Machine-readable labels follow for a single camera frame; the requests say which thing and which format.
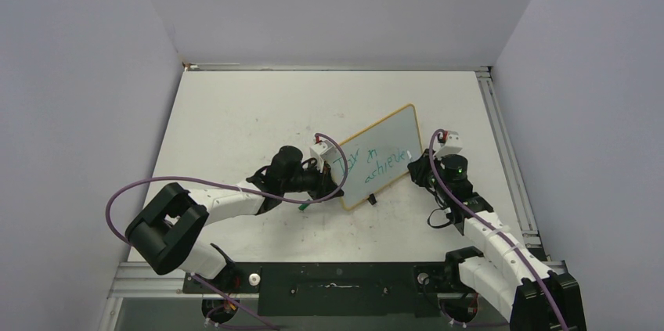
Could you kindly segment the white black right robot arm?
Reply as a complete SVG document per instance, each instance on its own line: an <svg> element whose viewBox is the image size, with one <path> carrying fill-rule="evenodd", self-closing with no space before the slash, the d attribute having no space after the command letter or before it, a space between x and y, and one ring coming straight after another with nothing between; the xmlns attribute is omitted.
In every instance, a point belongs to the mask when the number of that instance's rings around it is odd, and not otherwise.
<svg viewBox="0 0 664 331"><path fill-rule="evenodd" d="M512 330L585 330L581 291L520 243L467 178L467 159L424 151L411 160L411 181L433 195L439 210L472 245L446 254L444 283L488 301Z"/></svg>

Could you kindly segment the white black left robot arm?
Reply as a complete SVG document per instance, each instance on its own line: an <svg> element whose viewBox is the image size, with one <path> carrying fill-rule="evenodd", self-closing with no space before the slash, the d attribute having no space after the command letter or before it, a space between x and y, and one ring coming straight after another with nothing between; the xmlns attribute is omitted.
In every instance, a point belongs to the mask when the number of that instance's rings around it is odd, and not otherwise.
<svg viewBox="0 0 664 331"><path fill-rule="evenodd" d="M124 237L158 275L179 269L202 277L206 286L221 293L233 284L234 263L216 243L200 240L202 230L226 219L264 214L292 192L305 192L313 200L345 194L319 154L306 160L300 149L283 146L269 165L235 186L188 190L178 182L168 183L129 224Z"/></svg>

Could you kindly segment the yellow framed whiteboard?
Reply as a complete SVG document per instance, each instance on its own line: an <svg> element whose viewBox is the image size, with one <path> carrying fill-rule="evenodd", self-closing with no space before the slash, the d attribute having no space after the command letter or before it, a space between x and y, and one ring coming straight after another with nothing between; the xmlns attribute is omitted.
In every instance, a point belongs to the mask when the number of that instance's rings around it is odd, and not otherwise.
<svg viewBox="0 0 664 331"><path fill-rule="evenodd" d="M414 105L404 107L370 125L325 156L332 179L342 186L342 208L350 211L407 174L407 165L424 150ZM413 159L409 160L409 150Z"/></svg>

